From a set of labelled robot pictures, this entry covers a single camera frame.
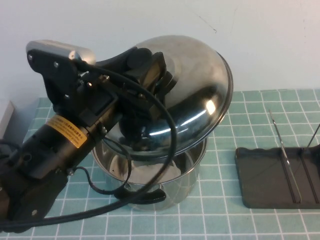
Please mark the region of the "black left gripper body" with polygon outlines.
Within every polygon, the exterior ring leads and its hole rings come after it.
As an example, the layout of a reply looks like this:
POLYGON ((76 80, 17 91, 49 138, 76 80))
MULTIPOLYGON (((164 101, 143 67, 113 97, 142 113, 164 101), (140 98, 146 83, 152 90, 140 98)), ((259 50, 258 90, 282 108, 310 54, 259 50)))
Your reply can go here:
POLYGON ((153 54, 133 47, 115 57, 88 66, 79 78, 79 122, 102 134, 118 122, 155 121, 161 111, 147 111, 147 84, 155 80, 153 54))

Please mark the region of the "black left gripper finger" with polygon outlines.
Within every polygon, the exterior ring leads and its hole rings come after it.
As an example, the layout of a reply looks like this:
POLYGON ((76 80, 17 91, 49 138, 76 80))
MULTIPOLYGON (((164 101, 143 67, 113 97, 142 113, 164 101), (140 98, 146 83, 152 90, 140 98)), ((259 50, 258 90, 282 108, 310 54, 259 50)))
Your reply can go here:
POLYGON ((147 111, 161 112, 162 109, 167 109, 166 96, 175 86, 173 79, 153 79, 147 83, 147 111))
POLYGON ((152 56, 152 74, 159 81, 167 72, 167 65, 162 52, 156 52, 152 56))

